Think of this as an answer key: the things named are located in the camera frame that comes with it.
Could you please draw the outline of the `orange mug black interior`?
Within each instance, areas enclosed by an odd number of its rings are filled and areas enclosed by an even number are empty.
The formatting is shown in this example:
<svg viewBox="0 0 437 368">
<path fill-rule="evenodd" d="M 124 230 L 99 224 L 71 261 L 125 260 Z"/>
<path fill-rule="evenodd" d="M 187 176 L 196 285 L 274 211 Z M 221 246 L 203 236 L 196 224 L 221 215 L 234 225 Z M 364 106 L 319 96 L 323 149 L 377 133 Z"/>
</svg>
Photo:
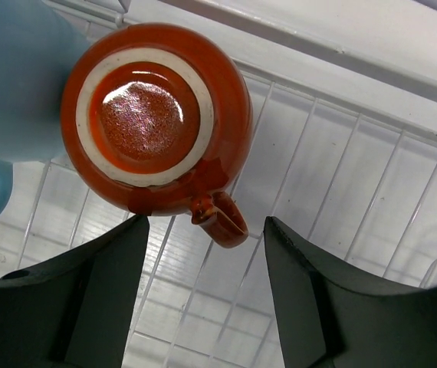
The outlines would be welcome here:
<svg viewBox="0 0 437 368">
<path fill-rule="evenodd" d="M 61 103 L 65 148 L 96 194 L 135 214 L 189 213 L 223 248 L 248 237 L 226 189 L 252 131 L 238 68 L 177 25 L 131 25 L 101 38 L 76 63 Z"/>
</svg>

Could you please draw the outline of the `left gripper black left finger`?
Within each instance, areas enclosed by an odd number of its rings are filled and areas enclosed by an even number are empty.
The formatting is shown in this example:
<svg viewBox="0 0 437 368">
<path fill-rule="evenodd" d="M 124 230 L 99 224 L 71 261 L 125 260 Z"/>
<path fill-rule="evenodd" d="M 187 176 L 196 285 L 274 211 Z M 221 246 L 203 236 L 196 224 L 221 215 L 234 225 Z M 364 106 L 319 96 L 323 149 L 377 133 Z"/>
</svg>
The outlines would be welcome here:
<svg viewBox="0 0 437 368">
<path fill-rule="evenodd" d="M 0 278 L 0 367 L 119 367 L 150 224 L 136 215 Z"/>
</svg>

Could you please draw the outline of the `light blue ceramic mug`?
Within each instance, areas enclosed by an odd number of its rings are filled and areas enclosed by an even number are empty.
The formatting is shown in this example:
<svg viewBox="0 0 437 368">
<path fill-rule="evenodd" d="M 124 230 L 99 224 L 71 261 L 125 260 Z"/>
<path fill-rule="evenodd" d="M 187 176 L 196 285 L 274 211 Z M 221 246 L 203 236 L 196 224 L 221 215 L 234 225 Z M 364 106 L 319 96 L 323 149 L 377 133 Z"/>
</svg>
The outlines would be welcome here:
<svg viewBox="0 0 437 368">
<path fill-rule="evenodd" d="M 0 214 L 14 163 L 65 153 L 60 108 L 87 38 L 42 1 L 0 1 Z"/>
</svg>

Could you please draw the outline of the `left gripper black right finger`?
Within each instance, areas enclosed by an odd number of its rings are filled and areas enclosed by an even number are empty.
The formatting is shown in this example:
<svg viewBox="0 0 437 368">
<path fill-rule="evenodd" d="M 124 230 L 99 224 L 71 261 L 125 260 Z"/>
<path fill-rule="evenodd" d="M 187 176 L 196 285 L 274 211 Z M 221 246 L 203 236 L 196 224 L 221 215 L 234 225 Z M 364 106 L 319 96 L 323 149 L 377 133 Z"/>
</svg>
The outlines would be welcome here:
<svg viewBox="0 0 437 368">
<path fill-rule="evenodd" d="M 437 287 L 363 271 L 275 217 L 264 249 L 287 367 L 437 367 Z"/>
</svg>

